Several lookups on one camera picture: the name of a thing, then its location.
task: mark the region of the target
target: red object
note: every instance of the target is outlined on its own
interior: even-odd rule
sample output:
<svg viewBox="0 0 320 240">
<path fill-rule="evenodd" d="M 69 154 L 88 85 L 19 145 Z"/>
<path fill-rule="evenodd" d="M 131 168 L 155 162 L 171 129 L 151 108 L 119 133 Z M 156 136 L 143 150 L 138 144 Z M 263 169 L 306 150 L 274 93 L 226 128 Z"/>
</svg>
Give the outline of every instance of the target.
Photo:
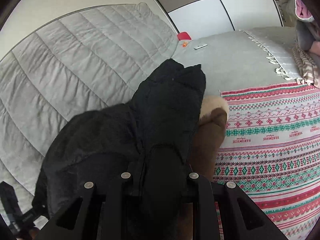
<svg viewBox="0 0 320 240">
<path fill-rule="evenodd" d="M 186 33 L 186 32 L 179 33 L 177 36 L 178 36 L 179 41 L 182 41 L 182 40 L 191 40 L 189 34 Z"/>
</svg>

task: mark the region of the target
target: gray bedspread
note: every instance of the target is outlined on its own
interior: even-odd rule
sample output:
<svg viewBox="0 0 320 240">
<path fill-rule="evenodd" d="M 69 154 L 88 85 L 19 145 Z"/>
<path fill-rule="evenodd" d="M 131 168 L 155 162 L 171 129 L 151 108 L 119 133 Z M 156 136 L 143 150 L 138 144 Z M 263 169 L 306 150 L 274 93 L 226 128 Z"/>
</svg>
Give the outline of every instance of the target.
<svg viewBox="0 0 320 240">
<path fill-rule="evenodd" d="M 294 59 L 292 49 L 296 40 L 296 29 L 291 27 L 265 27 L 245 30 L 258 45 L 261 44 L 274 56 L 276 68 L 284 78 L 290 80 L 302 80 L 300 70 Z"/>
<path fill-rule="evenodd" d="M 43 26 L 2 59 L 0 181 L 14 186 L 23 212 L 63 126 L 76 114 L 127 102 L 177 43 L 147 4 L 108 5 Z"/>
<path fill-rule="evenodd" d="M 172 58 L 183 65 L 201 64 L 206 75 L 205 95 L 288 82 L 278 76 L 263 51 L 240 31 L 192 40 L 186 47 L 179 41 Z M 195 50 L 194 47 L 207 44 Z"/>
</svg>

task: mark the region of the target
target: pink garment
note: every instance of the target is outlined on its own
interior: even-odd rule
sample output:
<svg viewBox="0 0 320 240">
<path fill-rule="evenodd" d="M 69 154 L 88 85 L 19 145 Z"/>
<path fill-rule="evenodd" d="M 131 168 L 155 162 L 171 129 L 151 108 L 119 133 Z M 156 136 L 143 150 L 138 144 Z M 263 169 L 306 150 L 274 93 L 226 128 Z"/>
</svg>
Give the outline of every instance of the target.
<svg viewBox="0 0 320 240">
<path fill-rule="evenodd" d="M 314 41 L 309 51 L 320 56 L 320 41 Z"/>
<path fill-rule="evenodd" d="M 312 14 L 301 0 L 296 0 L 296 14 L 301 19 L 309 19 Z"/>
</svg>

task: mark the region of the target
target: patterned blanket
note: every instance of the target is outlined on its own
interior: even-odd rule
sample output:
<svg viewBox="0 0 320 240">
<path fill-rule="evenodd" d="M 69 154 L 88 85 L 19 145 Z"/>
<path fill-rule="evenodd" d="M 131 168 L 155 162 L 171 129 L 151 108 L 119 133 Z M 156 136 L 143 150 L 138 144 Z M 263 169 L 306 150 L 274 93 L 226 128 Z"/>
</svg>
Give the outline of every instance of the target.
<svg viewBox="0 0 320 240">
<path fill-rule="evenodd" d="M 221 93 L 230 107 L 214 180 L 232 180 L 289 239 L 320 217 L 320 89 L 287 83 Z"/>
<path fill-rule="evenodd" d="M 297 62 L 303 80 L 308 84 L 313 84 L 320 88 L 319 68 L 308 52 L 300 49 L 298 43 L 292 49 L 294 59 Z"/>
</svg>

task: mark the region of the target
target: black metal bracket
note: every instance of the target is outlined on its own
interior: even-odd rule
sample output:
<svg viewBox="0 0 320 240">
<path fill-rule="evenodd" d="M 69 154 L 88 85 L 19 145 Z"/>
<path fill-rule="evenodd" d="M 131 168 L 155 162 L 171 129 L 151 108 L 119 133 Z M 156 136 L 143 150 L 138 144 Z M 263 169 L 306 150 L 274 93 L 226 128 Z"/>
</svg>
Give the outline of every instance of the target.
<svg viewBox="0 0 320 240">
<path fill-rule="evenodd" d="M 87 182 L 78 194 L 40 230 L 37 240 L 125 240 L 126 205 L 132 198 L 132 176 L 125 172 L 112 180 L 107 195 Z M 286 240 L 264 212 L 234 182 L 209 182 L 197 173 L 187 177 L 184 203 L 194 206 L 194 240 L 220 239 L 215 203 L 219 205 L 225 240 Z M 4 240 L 12 240 L 8 230 Z"/>
</svg>

